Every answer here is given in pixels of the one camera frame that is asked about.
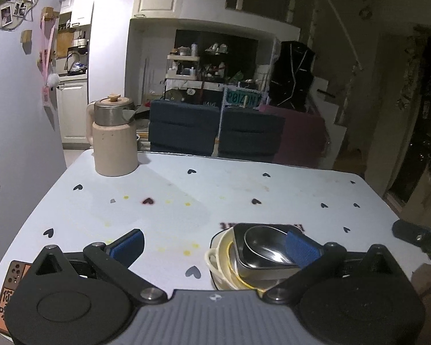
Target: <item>floor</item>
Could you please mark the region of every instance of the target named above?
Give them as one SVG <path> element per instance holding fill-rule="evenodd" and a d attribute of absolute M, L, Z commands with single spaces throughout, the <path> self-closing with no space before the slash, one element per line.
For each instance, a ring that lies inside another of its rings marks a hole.
<path fill-rule="evenodd" d="M 83 153 L 84 150 L 64 150 L 67 168 Z"/>

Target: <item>table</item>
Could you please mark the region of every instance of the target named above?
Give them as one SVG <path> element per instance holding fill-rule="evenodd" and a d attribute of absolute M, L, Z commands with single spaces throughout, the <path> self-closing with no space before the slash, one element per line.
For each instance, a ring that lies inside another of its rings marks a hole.
<path fill-rule="evenodd" d="M 327 170 L 178 154 L 138 153 L 123 177 L 95 172 L 85 151 L 35 208 L 0 262 L 0 291 L 12 260 L 32 262 L 57 244 L 77 252 L 110 243 L 133 228 L 145 250 L 130 270 L 162 288 L 213 289 L 203 255 L 221 229 L 235 223 L 302 225 L 317 242 L 349 251 L 384 244 L 410 278 L 429 260 L 392 236 L 398 217 L 360 177 Z M 53 237 L 44 235 L 54 230 Z M 201 278 L 186 277 L 196 266 Z"/>

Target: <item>stainless steel bowl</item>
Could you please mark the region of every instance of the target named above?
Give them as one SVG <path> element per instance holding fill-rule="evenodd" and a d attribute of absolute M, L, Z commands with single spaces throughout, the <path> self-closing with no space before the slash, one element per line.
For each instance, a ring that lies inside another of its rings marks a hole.
<path fill-rule="evenodd" d="M 248 264 L 256 266 L 259 258 L 280 265 L 294 265 L 286 253 L 286 233 L 270 226 L 255 226 L 244 234 L 243 255 Z"/>

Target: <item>stack of dishes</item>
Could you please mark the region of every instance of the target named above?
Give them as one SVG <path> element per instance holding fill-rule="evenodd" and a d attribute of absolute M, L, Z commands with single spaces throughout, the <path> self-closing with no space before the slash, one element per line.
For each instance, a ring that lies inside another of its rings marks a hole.
<path fill-rule="evenodd" d="M 215 288 L 263 294 L 299 271 L 285 253 L 289 227 L 240 223 L 215 235 L 205 254 Z"/>

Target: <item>bottle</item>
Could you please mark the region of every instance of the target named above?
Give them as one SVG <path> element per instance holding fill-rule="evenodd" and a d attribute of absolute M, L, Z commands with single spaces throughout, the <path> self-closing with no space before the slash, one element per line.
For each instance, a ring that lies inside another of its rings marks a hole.
<path fill-rule="evenodd" d="M 219 65 L 219 76 L 221 78 L 225 77 L 225 63 L 221 62 Z"/>
<path fill-rule="evenodd" d="M 198 45 L 195 43 L 192 44 L 192 57 L 198 56 Z"/>

